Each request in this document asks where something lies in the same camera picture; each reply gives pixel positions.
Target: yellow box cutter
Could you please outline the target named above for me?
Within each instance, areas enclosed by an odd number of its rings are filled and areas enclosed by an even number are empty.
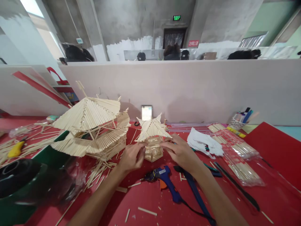
[[[27,137],[23,138],[20,142],[16,143],[8,153],[7,157],[15,158],[21,154],[21,148],[23,147]]]

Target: pen holder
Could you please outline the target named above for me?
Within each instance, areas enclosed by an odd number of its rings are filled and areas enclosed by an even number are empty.
[[[233,129],[239,130],[240,128],[247,125],[247,123],[242,123],[239,121],[236,121],[234,118],[232,118],[231,122],[229,123],[229,126]]]

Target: green wall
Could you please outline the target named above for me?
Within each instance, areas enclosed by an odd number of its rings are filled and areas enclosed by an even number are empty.
[[[261,46],[270,46],[278,33],[297,9],[297,1],[263,3],[259,8],[245,38],[254,32],[268,31]]]

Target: forearm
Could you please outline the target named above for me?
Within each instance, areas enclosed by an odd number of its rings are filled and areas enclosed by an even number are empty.
[[[199,167],[200,169],[192,174],[204,192],[218,225],[248,225],[218,185],[209,169],[203,164]]]
[[[97,226],[116,188],[126,173],[116,166],[99,188],[79,209],[67,226]]]

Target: chopstick pagoda model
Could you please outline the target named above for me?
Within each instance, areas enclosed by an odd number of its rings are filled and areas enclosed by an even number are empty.
[[[69,134],[51,146],[72,156],[89,155],[107,161],[125,147],[131,126],[128,109],[119,112],[121,97],[118,100],[88,97],[81,82],[77,84],[86,97],[53,123],[53,127],[68,130]]]
[[[141,125],[141,133],[135,140],[136,142],[145,141],[148,145],[145,147],[145,159],[154,162],[163,156],[163,148],[159,143],[163,141],[163,137],[171,137],[166,132],[166,125],[161,124],[161,114],[150,121],[142,121],[137,118]]]

